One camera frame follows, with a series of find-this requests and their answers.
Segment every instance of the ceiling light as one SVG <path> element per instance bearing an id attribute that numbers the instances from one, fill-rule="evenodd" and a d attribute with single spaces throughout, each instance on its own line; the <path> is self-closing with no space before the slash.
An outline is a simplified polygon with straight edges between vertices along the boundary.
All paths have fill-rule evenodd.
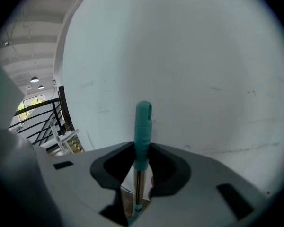
<path id="1" fill-rule="evenodd" d="M 30 82 L 38 82 L 38 81 L 39 81 L 38 77 L 32 77 L 30 80 Z"/>

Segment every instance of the black slot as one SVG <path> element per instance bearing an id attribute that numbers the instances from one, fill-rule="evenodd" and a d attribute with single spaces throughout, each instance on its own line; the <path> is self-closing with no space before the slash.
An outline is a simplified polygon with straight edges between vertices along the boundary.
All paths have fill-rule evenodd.
<path id="1" fill-rule="evenodd" d="M 68 166 L 71 166 L 71 165 L 73 165 L 72 162 L 70 162 L 70 161 L 63 161 L 63 162 L 60 162 L 60 163 L 56 163 L 53 166 L 54 166 L 54 168 L 56 170 L 59 170 L 59 169 L 62 169 L 62 168 L 65 168 L 65 167 L 68 167 Z"/>
<path id="2" fill-rule="evenodd" d="M 230 184 L 221 184 L 217 186 L 217 189 L 238 220 L 254 210 Z"/>

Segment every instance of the white wall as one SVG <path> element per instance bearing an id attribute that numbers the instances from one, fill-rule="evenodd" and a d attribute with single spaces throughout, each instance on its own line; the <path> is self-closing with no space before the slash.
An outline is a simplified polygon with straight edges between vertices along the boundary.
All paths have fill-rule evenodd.
<path id="1" fill-rule="evenodd" d="M 259 0 L 84 0 L 66 38 L 67 104 L 85 150 L 134 136 L 215 158 L 263 192 L 284 182 L 284 34 Z"/>
<path id="2" fill-rule="evenodd" d="M 74 15 L 75 11 L 79 7 L 79 5 L 84 0 L 73 0 L 73 4 L 70 6 L 69 10 L 66 12 L 63 24 L 62 24 L 62 30 L 58 38 L 57 42 L 57 49 L 55 52 L 55 58 L 53 62 L 53 77 L 57 81 L 57 86 L 63 86 L 63 53 L 64 53 L 64 46 L 65 46 L 65 39 L 67 35 L 67 31 L 72 19 L 72 16 Z"/>
<path id="3" fill-rule="evenodd" d="M 56 87 L 56 88 L 47 90 L 46 92 L 44 92 L 44 95 L 45 95 L 45 99 L 46 100 L 58 98 L 59 97 L 59 95 L 58 95 L 58 88 Z"/>

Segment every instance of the ceiling beam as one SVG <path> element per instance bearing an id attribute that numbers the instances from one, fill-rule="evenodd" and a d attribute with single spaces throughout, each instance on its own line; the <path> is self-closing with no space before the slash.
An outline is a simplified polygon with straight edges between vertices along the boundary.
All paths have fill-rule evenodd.
<path id="1" fill-rule="evenodd" d="M 9 43 L 13 46 L 18 44 L 30 44 L 30 43 L 56 43 L 57 36 L 49 35 L 39 35 L 39 36 L 30 36 L 30 39 L 27 37 L 13 38 L 9 39 Z M 0 49 L 7 48 L 4 44 L 4 41 L 0 41 Z"/>
<path id="2" fill-rule="evenodd" d="M 53 59 L 54 53 L 46 53 L 46 54 L 37 54 L 32 57 L 32 55 L 26 55 L 20 57 L 22 61 L 31 61 L 31 60 L 39 60 L 39 59 Z M 12 57 L 9 59 L 5 59 L 3 61 L 0 61 L 1 66 L 8 66 L 14 63 L 21 62 L 18 57 Z"/>
<path id="3" fill-rule="evenodd" d="M 19 70 L 10 71 L 10 72 L 8 72 L 8 75 L 10 77 L 16 77 L 16 76 L 20 76 L 20 75 L 23 75 L 23 74 L 29 74 L 30 72 L 35 72 L 35 71 L 52 70 L 53 69 L 53 64 L 38 65 L 37 68 L 38 69 L 36 69 L 35 66 L 30 66 L 30 67 L 27 67 L 25 69 L 19 69 Z"/>
<path id="4" fill-rule="evenodd" d="M 47 75 L 44 75 L 44 76 L 40 76 L 38 77 L 39 80 L 53 80 L 53 76 L 50 75 L 50 76 L 47 76 Z M 26 85 L 31 85 L 31 82 L 28 80 L 21 80 L 21 81 L 14 81 L 14 83 L 18 86 L 18 87 L 23 87 L 23 86 L 26 86 Z"/>
<path id="5" fill-rule="evenodd" d="M 62 24 L 64 14 L 44 13 L 30 11 L 27 15 L 22 16 L 19 13 L 11 15 L 6 21 L 5 25 L 14 24 L 19 22 L 48 22 Z"/>

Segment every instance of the metal pole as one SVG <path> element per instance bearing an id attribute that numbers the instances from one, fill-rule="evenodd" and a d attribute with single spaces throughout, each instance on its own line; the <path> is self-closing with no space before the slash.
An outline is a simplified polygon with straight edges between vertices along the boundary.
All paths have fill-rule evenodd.
<path id="1" fill-rule="evenodd" d="M 55 114 L 55 118 L 56 118 L 57 123 L 58 123 L 58 125 L 59 125 L 59 129 L 60 129 L 60 131 L 61 131 L 61 134 L 65 134 L 65 133 L 64 133 L 64 130 L 63 130 L 62 126 L 61 126 L 59 117 L 58 117 L 58 113 L 57 113 L 57 110 L 56 110 L 55 103 L 52 103 L 52 104 L 53 104 L 53 112 L 54 112 L 54 114 Z"/>
<path id="2" fill-rule="evenodd" d="M 134 212 L 140 212 L 142 210 L 145 177 L 146 177 L 146 171 L 134 170 L 133 172 L 134 189 L 135 189 L 133 196 Z"/>

